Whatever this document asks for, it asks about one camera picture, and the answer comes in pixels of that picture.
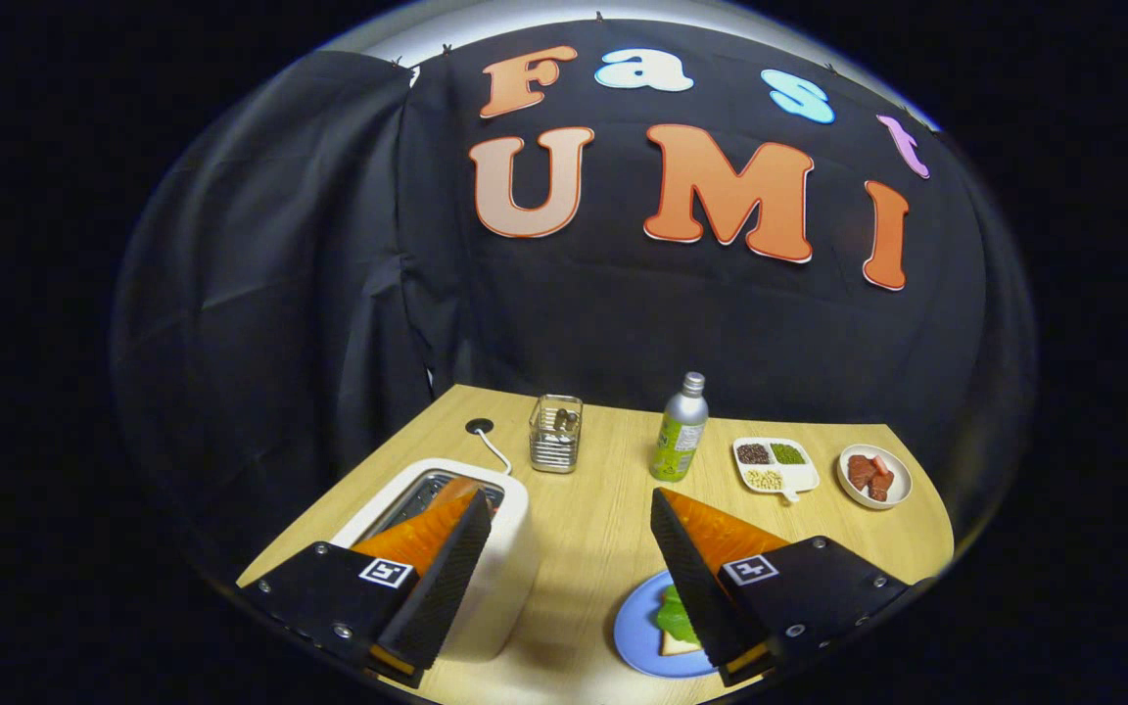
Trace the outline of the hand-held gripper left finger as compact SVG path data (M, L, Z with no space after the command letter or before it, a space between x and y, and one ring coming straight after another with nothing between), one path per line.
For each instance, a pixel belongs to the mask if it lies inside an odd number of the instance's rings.
M487 497L469 488L353 547L314 541L241 594L328 660L416 687L442 651L491 529Z

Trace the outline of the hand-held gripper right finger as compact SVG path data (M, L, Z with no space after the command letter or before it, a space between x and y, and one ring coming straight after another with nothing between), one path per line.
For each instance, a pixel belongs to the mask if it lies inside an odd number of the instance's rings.
M652 493L650 527L725 686L796 675L917 596L840 541L779 539L667 488Z

